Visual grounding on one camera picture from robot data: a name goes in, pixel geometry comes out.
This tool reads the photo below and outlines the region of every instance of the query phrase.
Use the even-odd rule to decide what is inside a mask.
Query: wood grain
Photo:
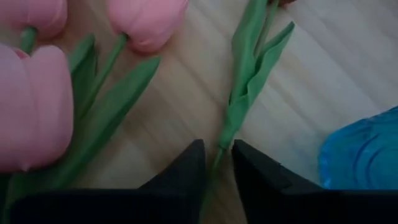
[[[232,82],[230,40],[246,3],[191,0],[157,75],[77,186],[138,187],[195,138],[212,158]],[[101,65],[116,41],[104,1],[69,0],[69,7],[67,28],[52,44],[68,52],[93,32]],[[271,34],[289,21],[295,32],[236,137],[318,183],[318,148],[332,131],[398,104],[398,2],[299,0],[278,12]],[[0,31],[0,41],[17,44]],[[106,88],[141,59],[125,50]],[[229,160],[207,223],[246,222]]]

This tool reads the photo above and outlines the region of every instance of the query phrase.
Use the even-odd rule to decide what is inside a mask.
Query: wooden floor
[[[196,138],[213,156],[232,81],[231,36],[247,0],[191,0],[186,20],[162,51],[156,77],[79,186],[134,188]],[[65,51],[93,32],[101,62],[116,41],[103,0],[69,0]],[[271,34],[294,34],[236,136],[318,182],[320,144],[334,130],[398,105],[398,1],[298,0]],[[17,44],[2,30],[0,40]],[[140,58],[125,50],[107,85]],[[207,223],[245,223],[230,161]]]

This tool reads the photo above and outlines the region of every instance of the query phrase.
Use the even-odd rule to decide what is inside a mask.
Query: pink tulip
[[[0,172],[55,162],[66,151],[72,131],[65,54],[47,46],[29,57],[0,44]]]
[[[129,46],[144,53],[158,51],[181,24],[188,0],[108,0],[108,14]]]
[[[35,27],[41,38],[59,34],[67,22],[67,0],[0,0],[0,23],[13,29]]]

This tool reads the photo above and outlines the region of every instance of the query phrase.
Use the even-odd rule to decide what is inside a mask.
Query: blue plastic object
[[[331,134],[319,171],[327,189],[398,189],[398,107]]]

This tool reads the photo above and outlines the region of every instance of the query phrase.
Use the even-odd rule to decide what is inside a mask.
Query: black object
[[[398,191],[324,190],[242,140],[235,141],[232,155],[249,224],[396,222]],[[198,223],[205,181],[205,147],[195,140],[139,189],[26,197],[11,208],[11,224]]]

